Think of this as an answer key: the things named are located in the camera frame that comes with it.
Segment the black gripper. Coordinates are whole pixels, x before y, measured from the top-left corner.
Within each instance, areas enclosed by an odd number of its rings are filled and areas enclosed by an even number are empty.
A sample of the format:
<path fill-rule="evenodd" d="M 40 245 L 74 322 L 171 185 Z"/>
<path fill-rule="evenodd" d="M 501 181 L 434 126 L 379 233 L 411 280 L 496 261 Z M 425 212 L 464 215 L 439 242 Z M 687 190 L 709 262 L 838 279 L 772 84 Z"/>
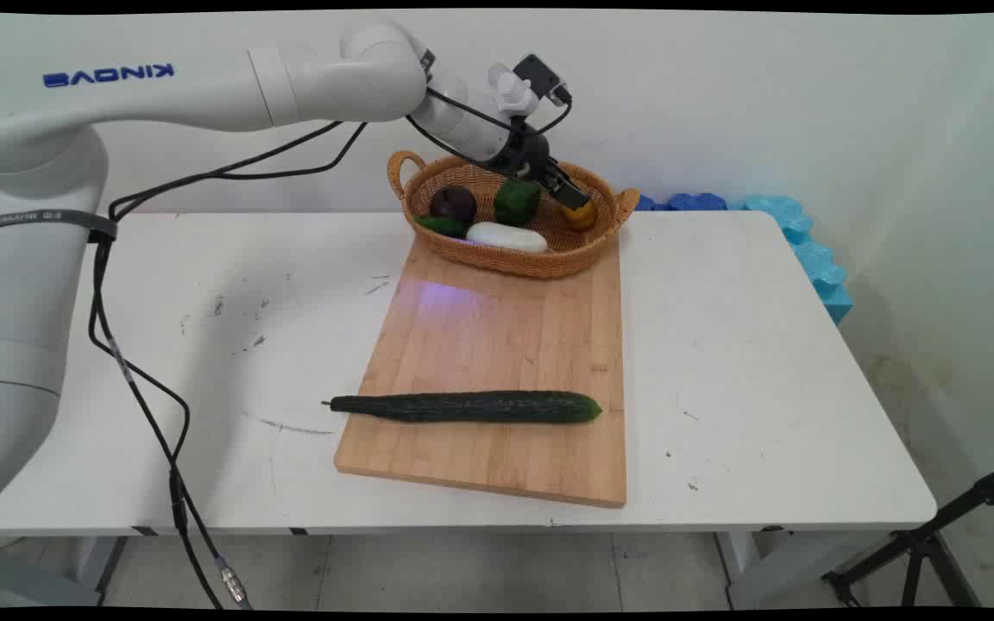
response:
<path fill-rule="evenodd" d="M 590 196 L 550 157 L 548 138 L 529 123 L 513 123 L 504 147 L 494 157 L 494 172 L 509 179 L 537 182 L 558 204 L 580 210 Z"/>

